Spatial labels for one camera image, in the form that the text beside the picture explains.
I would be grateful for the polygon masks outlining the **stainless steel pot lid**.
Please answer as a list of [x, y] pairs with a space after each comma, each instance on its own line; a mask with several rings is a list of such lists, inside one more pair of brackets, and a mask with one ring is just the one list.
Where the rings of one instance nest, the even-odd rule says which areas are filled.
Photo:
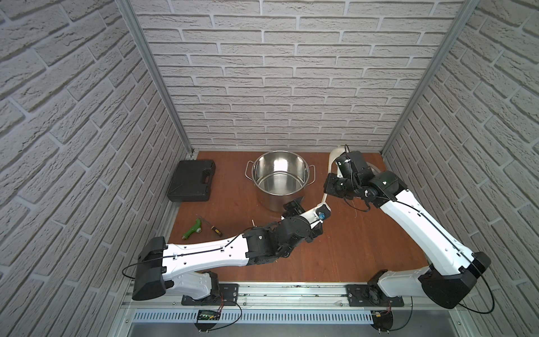
[[367, 162], [367, 163], [366, 163], [366, 166], [369, 167], [369, 169], [372, 171], [372, 173], [373, 173], [374, 175], [378, 175], [378, 174], [381, 173], [381, 170], [380, 170], [377, 166], [375, 166], [374, 164], [372, 164], [372, 163]]

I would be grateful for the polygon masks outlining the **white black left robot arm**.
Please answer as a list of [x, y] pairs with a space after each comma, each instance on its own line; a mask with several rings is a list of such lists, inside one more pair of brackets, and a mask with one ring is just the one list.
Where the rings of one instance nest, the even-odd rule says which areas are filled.
[[132, 265], [132, 299], [152, 300], [167, 292], [194, 300], [217, 298], [220, 290], [213, 268], [263, 265], [288, 258], [299, 244], [312, 242], [323, 233], [323, 223], [330, 215], [331, 209], [323, 202], [300, 215], [250, 227], [218, 241], [168, 244], [164, 237], [154, 237]]

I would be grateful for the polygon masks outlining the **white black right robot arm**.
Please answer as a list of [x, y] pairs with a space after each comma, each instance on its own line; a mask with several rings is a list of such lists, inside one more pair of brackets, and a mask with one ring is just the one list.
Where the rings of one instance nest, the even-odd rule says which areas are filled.
[[343, 199], [358, 197], [391, 217], [422, 249], [429, 264], [416, 270], [382, 270], [373, 282], [387, 297], [427, 297], [455, 308], [486, 272], [491, 259], [460, 243], [415, 198], [391, 171], [378, 175], [328, 174], [324, 192]]

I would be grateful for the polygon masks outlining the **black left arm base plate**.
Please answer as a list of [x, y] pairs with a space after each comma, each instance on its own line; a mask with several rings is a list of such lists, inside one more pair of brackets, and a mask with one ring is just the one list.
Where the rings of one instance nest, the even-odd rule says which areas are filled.
[[224, 305], [236, 306], [239, 293], [239, 285], [235, 283], [220, 283], [217, 289], [212, 289], [210, 294], [199, 300], [195, 300], [190, 296], [183, 296], [181, 304], [183, 306], [214, 306]]

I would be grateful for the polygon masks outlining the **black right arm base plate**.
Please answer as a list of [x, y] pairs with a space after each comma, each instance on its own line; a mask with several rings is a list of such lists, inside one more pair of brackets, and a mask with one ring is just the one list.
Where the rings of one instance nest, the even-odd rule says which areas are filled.
[[347, 284], [345, 290], [350, 307], [404, 307], [402, 297], [387, 297], [376, 285]]

